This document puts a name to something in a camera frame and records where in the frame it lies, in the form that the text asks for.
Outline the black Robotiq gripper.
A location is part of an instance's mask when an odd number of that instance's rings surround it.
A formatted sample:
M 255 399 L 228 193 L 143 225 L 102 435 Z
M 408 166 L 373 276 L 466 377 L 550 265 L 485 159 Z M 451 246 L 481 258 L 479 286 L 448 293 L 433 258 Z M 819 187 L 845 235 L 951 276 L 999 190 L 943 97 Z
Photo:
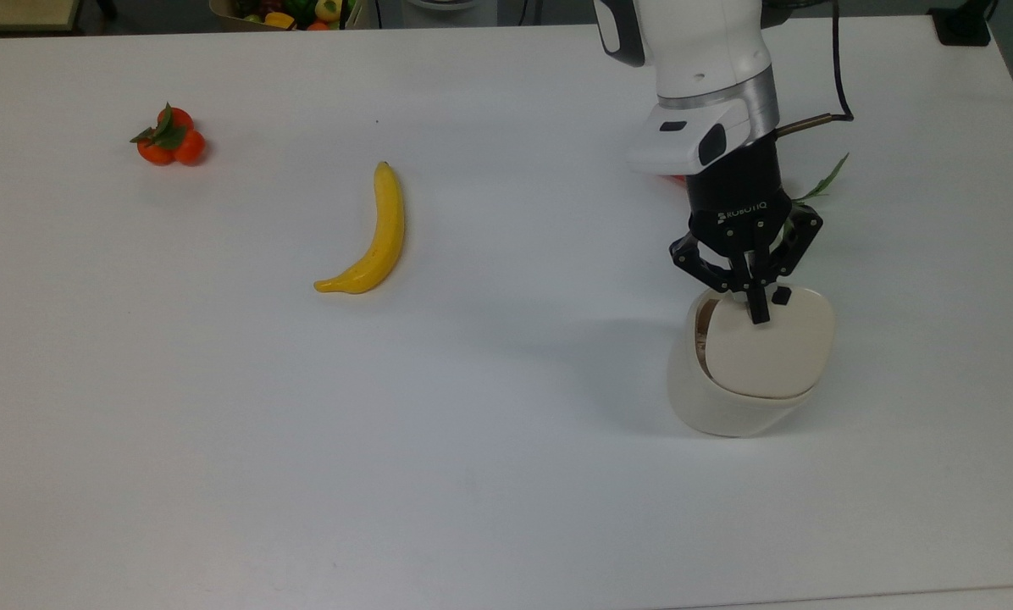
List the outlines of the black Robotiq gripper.
M 769 305 L 784 305 L 778 279 L 793 273 L 822 228 L 811 206 L 793 206 L 783 189 L 776 136 L 761 139 L 717 159 L 695 176 L 685 177 L 691 217 L 689 233 L 670 244 L 673 265 L 716 293 L 744 295 L 751 323 L 770 320 Z M 763 223 L 767 240 L 765 278 L 748 263 L 753 232 Z M 700 243 L 728 260 L 719 266 L 703 258 Z

